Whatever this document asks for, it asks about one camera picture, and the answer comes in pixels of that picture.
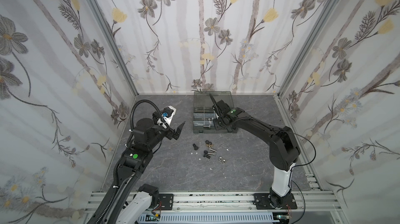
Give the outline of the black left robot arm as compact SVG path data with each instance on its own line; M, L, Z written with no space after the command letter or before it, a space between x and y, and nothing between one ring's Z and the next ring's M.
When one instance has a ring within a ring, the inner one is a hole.
M149 104L155 111L151 118L134 121L135 110L141 104ZM133 202L128 203L127 199L157 152L156 147L164 138L177 140L180 137L184 124L177 129L170 126L176 111L173 106L160 110L147 99L134 104L130 112L130 136L126 149L113 169L113 183L89 223L134 224L144 211L161 207L158 188L148 184L139 188Z

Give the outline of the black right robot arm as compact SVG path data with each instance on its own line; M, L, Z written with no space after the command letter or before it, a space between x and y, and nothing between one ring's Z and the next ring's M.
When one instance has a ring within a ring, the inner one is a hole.
M215 124L227 130L242 129L258 137L269 146L269 159L274 166L274 179L270 188L267 205L281 209L291 202L291 179L294 168L298 167L301 150L297 137L289 127L275 127L249 115L241 108L230 108L223 100L216 101L209 94L213 110L217 115Z

